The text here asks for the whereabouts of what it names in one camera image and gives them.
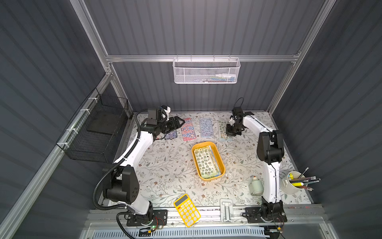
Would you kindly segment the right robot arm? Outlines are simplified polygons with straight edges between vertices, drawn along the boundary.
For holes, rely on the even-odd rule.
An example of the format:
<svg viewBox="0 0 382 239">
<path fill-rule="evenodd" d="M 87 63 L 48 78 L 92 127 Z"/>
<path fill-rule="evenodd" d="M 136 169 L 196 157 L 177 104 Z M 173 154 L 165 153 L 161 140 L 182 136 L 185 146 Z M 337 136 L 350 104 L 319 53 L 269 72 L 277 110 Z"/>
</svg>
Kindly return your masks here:
<svg viewBox="0 0 382 239">
<path fill-rule="evenodd" d="M 241 107 L 234 107 L 229 123 L 226 125 L 228 136 L 242 135 L 245 129 L 258 136 L 257 156 L 263 163 L 264 191 L 260 215 L 265 221 L 284 212 L 280 196 L 280 167 L 285 155 L 283 134 L 280 130 L 267 127 L 252 112 L 244 112 Z"/>
</svg>

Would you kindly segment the green dinosaur sticker sheet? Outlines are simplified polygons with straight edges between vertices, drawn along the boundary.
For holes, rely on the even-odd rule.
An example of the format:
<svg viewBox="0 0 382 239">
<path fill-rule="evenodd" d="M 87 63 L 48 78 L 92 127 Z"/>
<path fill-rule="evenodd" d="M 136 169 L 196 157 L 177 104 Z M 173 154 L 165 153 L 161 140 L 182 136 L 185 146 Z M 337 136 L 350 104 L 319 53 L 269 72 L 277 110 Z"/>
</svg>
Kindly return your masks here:
<svg viewBox="0 0 382 239">
<path fill-rule="evenodd" d="M 226 125 L 227 122 L 223 120 L 218 121 L 218 133 L 219 133 L 219 141 L 232 141 L 233 137 L 228 136 L 226 133 Z"/>
</svg>

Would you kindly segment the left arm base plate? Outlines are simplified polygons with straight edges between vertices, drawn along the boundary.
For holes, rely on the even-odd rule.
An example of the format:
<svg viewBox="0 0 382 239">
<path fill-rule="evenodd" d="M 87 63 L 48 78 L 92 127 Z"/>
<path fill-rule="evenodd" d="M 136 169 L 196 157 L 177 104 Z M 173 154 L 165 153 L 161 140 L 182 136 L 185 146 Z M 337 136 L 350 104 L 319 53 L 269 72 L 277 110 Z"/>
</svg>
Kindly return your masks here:
<svg viewBox="0 0 382 239">
<path fill-rule="evenodd" d="M 165 226 L 167 225 L 168 210 L 154 209 L 148 211 L 146 215 L 125 215 L 128 227 L 141 227 L 141 226 Z"/>
</svg>

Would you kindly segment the purple sticker sheet black border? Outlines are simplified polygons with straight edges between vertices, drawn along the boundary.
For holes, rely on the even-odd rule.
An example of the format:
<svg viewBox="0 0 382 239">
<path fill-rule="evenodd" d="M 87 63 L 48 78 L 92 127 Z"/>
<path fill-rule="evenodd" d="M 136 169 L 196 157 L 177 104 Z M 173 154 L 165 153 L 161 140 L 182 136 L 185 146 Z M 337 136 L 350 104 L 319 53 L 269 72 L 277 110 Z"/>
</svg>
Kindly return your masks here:
<svg viewBox="0 0 382 239">
<path fill-rule="evenodd" d="M 175 138 L 177 138 L 177 137 L 178 137 L 178 135 L 177 135 L 177 131 L 174 130 L 174 131 L 172 131 L 172 132 L 166 134 L 165 139 L 166 139 L 166 140 L 172 140 L 172 139 L 175 139 Z"/>
</svg>

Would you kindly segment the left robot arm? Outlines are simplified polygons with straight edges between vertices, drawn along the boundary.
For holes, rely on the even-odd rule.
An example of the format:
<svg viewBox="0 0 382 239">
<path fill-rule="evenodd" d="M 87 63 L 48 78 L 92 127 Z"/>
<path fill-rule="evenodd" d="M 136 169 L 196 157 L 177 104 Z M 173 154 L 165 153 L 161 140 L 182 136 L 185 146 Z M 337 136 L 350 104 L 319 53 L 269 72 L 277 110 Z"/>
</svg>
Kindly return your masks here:
<svg viewBox="0 0 382 239">
<path fill-rule="evenodd" d="M 134 115 L 137 125 L 134 140 L 112 166 L 106 169 L 95 186 L 92 203 L 98 210 L 125 208 L 135 215 L 147 215 L 152 208 L 150 201 L 139 194 L 140 185 L 135 169 L 146 150 L 157 140 L 157 136 L 167 135 L 181 128 L 185 120 L 178 116 L 170 117 L 171 108 L 165 105 L 146 111 L 148 117 L 142 123 L 139 122 L 138 115 L 145 110 Z"/>
</svg>

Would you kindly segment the pale blue jewel sticker sheet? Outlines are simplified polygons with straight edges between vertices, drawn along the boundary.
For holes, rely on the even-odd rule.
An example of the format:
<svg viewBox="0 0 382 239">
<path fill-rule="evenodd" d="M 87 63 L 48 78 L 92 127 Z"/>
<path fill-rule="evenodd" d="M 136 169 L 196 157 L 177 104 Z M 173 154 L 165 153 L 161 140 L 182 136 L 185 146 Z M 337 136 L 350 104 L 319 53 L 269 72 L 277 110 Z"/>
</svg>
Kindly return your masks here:
<svg viewBox="0 0 382 239">
<path fill-rule="evenodd" d="M 200 133 L 203 138 L 212 138 L 214 136 L 213 123 L 211 118 L 200 119 Z"/>
</svg>

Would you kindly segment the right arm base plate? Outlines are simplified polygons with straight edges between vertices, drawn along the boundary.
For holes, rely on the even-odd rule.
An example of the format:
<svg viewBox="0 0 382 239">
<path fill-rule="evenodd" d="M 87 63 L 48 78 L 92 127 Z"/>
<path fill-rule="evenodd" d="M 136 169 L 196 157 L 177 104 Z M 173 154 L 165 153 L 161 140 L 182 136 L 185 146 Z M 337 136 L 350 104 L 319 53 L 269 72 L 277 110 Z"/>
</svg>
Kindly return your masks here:
<svg viewBox="0 0 382 239">
<path fill-rule="evenodd" d="M 261 207 L 246 207 L 244 213 L 241 214 L 242 217 L 247 219 L 248 223 L 286 223 L 287 217 L 284 212 L 273 214 L 267 214 L 263 212 Z"/>
</svg>

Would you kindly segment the yellow storage tray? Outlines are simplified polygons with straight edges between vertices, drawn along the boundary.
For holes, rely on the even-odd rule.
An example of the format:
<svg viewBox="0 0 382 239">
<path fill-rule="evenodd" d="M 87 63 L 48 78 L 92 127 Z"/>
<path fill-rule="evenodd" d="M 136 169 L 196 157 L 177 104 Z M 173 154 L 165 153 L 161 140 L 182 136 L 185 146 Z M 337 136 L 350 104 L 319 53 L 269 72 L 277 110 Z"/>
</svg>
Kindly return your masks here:
<svg viewBox="0 0 382 239">
<path fill-rule="evenodd" d="M 203 181 L 219 179 L 225 174 L 226 168 L 215 143 L 206 141 L 195 144 L 192 155 L 198 175 Z"/>
</svg>

